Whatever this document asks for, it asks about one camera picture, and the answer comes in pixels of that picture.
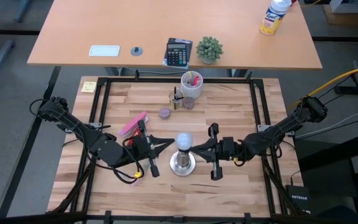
black metal frame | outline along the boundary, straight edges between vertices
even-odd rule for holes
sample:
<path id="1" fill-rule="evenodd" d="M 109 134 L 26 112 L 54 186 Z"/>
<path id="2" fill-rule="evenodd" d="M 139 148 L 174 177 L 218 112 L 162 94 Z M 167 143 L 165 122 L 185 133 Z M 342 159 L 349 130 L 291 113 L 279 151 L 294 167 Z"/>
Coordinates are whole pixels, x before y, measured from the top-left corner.
<path id="1" fill-rule="evenodd" d="M 52 90 L 56 83 L 58 74 L 60 71 L 60 67 L 55 67 L 55 70 L 52 73 L 51 79 L 49 81 L 49 85 L 47 90 L 45 91 L 44 98 L 47 99 L 52 94 Z M 139 78 L 139 76 L 135 76 L 134 78 L 125 78 L 125 77 L 114 77 L 114 78 L 98 78 L 96 91 L 93 99 L 93 104 L 91 108 L 91 113 L 89 116 L 89 121 L 92 122 L 95 119 L 97 105 L 99 100 L 99 95 L 101 93 L 101 89 L 103 85 L 106 85 L 103 97 L 103 103 L 100 111 L 99 122 L 103 123 L 104 116 L 106 114 L 106 108 L 108 103 L 108 96 L 111 89 L 112 82 L 143 82 L 143 83 L 180 83 L 180 77 L 178 78 Z M 270 124 L 270 117 L 269 111 L 267 107 L 267 101 L 264 92 L 264 84 L 263 80 L 261 79 L 250 79 L 250 75 L 245 79 L 220 79 L 220 78 L 205 78 L 205 83 L 244 83 L 250 85 L 250 92 L 252 98 L 252 104 L 254 107 L 254 116 L 257 126 L 261 124 L 259 110 L 257 106 L 257 96 L 255 91 L 255 86 L 259 88 L 260 91 L 260 99 L 262 102 L 262 109 L 264 111 L 264 118 L 265 123 Z M 172 222 L 172 223 L 185 223 L 185 222 L 242 222 L 242 223 L 335 223 L 330 220 L 322 220 L 315 217 L 303 216 L 303 215 L 287 215 L 287 209 L 283 202 L 283 199 L 280 197 L 280 206 L 282 209 L 283 214 L 275 213 L 275 206 L 273 200 L 273 192 L 270 180 L 273 180 L 273 177 L 269 177 L 272 175 L 272 171 L 270 171 L 269 175 L 264 172 L 265 184 L 266 184 L 266 194 L 268 198 L 268 207 L 270 212 L 270 217 L 268 218 L 252 218 L 249 213 L 244 213 L 243 217 L 184 217 L 184 216 L 122 216 L 122 215 L 112 215 L 111 211 L 106 211 L 105 215 L 87 215 L 89 201 L 91 197 L 91 188 L 93 183 L 93 175 L 94 175 L 94 167 L 91 169 L 91 173 L 88 177 L 88 183 L 86 185 L 85 190 L 85 197 L 82 204 L 82 209 L 80 212 L 76 212 L 77 204 L 78 204 L 78 195 L 77 193 L 71 204 L 70 212 L 69 213 L 46 213 L 43 215 L 31 215 L 31 216 L 24 216 L 24 217 L 7 217 L 7 213 L 9 211 L 9 207 L 12 203 L 12 199 L 16 192 L 17 186 L 19 184 L 21 175 L 23 174 L 24 167 L 27 163 L 28 155 L 31 152 L 31 147 L 34 144 L 35 137 L 37 136 L 38 130 L 40 128 L 41 120 L 39 118 L 35 119 L 35 124 L 33 124 L 28 138 L 24 144 L 24 152 L 20 156 L 19 163 L 17 165 L 17 169 L 14 171 L 14 176 L 17 177 L 15 179 L 11 179 L 8 185 L 8 191 L 6 194 L 2 196 L 2 205 L 0 207 L 0 223 L 67 223 L 67 222 L 78 222 L 83 221 L 86 223 L 87 220 L 104 220 L 104 223 L 110 224 L 113 223 L 114 220 L 132 220 L 132 221 L 160 221 L 160 222 Z M 281 177 L 280 177 L 280 168 L 277 162 L 277 155 L 272 152 L 272 162 L 273 162 L 273 172 L 276 176 L 275 182 L 282 185 Z M 83 153 L 81 155 L 80 164 L 78 166 L 78 176 L 77 181 L 81 177 L 82 173 L 84 172 L 86 164 L 86 156 Z M 272 170 L 269 166 L 269 162 L 266 157 L 262 157 L 262 169 Z"/>

wooden tabletop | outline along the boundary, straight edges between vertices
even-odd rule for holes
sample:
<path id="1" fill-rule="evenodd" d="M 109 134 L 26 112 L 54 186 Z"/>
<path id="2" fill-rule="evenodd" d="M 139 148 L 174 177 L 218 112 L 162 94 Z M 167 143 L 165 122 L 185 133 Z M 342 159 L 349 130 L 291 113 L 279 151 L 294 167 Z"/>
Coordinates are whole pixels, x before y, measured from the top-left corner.
<path id="1" fill-rule="evenodd" d="M 80 89 L 83 82 L 96 80 L 97 77 L 83 77 Z M 264 79 L 264 83 L 270 118 L 272 123 L 277 123 L 287 116 L 280 84 L 278 79 Z M 256 132 L 248 84 L 205 83 L 192 110 L 172 111 L 168 120 L 161 120 L 158 111 L 163 106 L 169 106 L 168 94 L 174 85 L 176 84 L 112 83 L 104 122 L 104 125 L 110 124 L 111 128 L 104 132 L 117 136 L 119 130 L 143 110 L 149 117 L 147 132 L 157 138 L 175 138 L 179 132 L 190 131 L 194 137 L 194 145 L 201 144 L 208 140 L 207 129 L 213 122 L 219 124 L 219 139 L 224 136 L 244 139 L 248 134 Z M 93 93 L 78 91 L 73 114 L 82 122 L 89 120 L 92 101 Z M 74 135 L 67 135 L 66 142 L 74 138 Z M 283 156 L 278 161 L 285 185 L 290 183 L 290 176 L 299 171 L 299 165 L 293 148 L 286 143 L 281 144 L 281 147 Z M 88 213 L 103 215 L 105 210 L 111 210 L 115 215 L 243 217 L 245 212 L 249 212 L 253 217 L 269 216 L 260 157 L 256 156 L 243 167 L 236 167 L 233 162 L 221 161 L 223 178 L 213 181 L 210 179 L 211 163 L 205 163 L 198 156 L 195 156 L 196 168 L 191 175 L 175 175 L 169 161 L 176 151 L 173 144 L 156 160 L 160 177 L 153 178 L 148 170 L 145 177 L 133 185 L 123 184 L 110 170 L 96 168 Z M 49 210 L 55 208 L 74 186 L 81 152 L 82 143 L 78 141 L 63 148 Z M 133 174 L 135 165 L 129 164 L 120 170 Z M 299 173 L 294 175 L 294 182 L 303 184 Z M 277 191 L 273 184 L 272 186 L 276 210 L 279 212 Z M 83 201 L 84 191 L 83 187 L 80 203 Z"/>
<path id="2" fill-rule="evenodd" d="M 168 38 L 193 41 L 191 67 L 321 68 L 298 2 L 275 35 L 259 26 L 270 0 L 54 0 L 28 60 L 34 65 L 162 67 Z M 196 45 L 216 37 L 224 54 L 203 64 Z M 120 45 L 118 57 L 90 57 L 92 45 Z M 131 48 L 142 47 L 141 56 Z"/>

pen holder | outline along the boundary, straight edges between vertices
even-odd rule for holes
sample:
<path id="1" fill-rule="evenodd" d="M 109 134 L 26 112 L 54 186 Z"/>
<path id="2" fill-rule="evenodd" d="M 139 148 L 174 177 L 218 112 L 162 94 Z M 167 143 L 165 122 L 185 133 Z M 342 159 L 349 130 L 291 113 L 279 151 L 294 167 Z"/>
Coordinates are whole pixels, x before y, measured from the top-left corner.
<path id="1" fill-rule="evenodd" d="M 177 90 L 177 98 L 182 98 L 183 93 L 180 90 Z M 173 110 L 179 110 L 179 108 L 183 107 L 183 99 L 175 100 L 174 91 L 169 93 L 169 105 Z"/>
<path id="2" fill-rule="evenodd" d="M 195 86 L 189 85 L 188 83 L 192 83 L 196 77 L 198 77 L 197 84 Z M 203 77 L 200 73 L 194 71 L 184 73 L 180 79 L 180 90 L 185 97 L 197 99 L 203 90 Z"/>

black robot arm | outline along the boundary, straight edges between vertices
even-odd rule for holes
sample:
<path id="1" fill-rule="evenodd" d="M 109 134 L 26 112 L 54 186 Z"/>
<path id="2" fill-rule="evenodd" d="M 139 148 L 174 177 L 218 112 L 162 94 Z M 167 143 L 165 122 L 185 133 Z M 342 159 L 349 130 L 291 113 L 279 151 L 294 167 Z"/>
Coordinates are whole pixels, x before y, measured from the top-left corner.
<path id="1" fill-rule="evenodd" d="M 190 151 L 201 156 L 206 162 L 213 163 L 211 179 L 219 180 L 223 177 L 219 160 L 225 161 L 249 161 L 254 156 L 262 156 L 273 144 L 280 144 L 285 133 L 296 131 L 305 122 L 318 123 L 327 116 L 327 108 L 316 97 L 305 97 L 296 110 L 285 119 L 267 128 L 265 131 L 252 133 L 244 140 L 235 142 L 233 137 L 223 137 L 217 140 L 219 126 L 213 123 L 208 128 L 210 139 L 199 146 L 190 148 Z"/>
<path id="2" fill-rule="evenodd" d="M 58 127 L 63 131 L 66 128 L 71 130 L 92 155 L 98 160 L 104 161 L 109 167 L 118 168 L 131 164 L 135 160 L 149 158 L 150 162 L 153 161 L 150 168 L 154 177 L 159 176 L 154 159 L 175 141 L 174 139 L 148 136 L 144 121 L 141 120 L 138 122 L 140 135 L 133 137 L 134 143 L 130 147 L 122 147 L 116 142 L 117 138 L 114 135 L 102 133 L 70 114 L 67 101 L 60 97 L 52 97 L 46 101 L 39 109 L 38 115 L 46 121 L 61 123 L 62 125 L 58 125 Z"/>

